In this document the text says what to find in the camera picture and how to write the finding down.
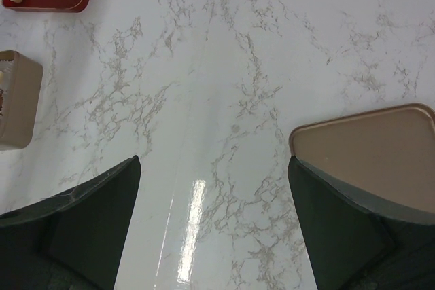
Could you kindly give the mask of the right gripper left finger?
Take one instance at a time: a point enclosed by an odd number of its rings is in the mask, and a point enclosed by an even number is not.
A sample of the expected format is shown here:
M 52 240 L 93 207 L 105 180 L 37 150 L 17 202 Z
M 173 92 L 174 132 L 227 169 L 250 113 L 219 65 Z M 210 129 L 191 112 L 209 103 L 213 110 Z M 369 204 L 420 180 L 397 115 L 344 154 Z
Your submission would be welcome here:
M 113 289 L 141 178 L 133 156 L 1 215 L 2 289 Z

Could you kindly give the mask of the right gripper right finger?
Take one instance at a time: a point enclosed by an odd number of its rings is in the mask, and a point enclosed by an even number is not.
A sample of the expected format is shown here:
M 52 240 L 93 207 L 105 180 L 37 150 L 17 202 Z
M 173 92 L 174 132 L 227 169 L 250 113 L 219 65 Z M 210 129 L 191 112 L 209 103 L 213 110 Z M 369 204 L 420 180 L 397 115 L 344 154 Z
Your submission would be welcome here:
M 318 289 L 434 288 L 434 214 L 352 186 L 296 156 L 288 179 Z

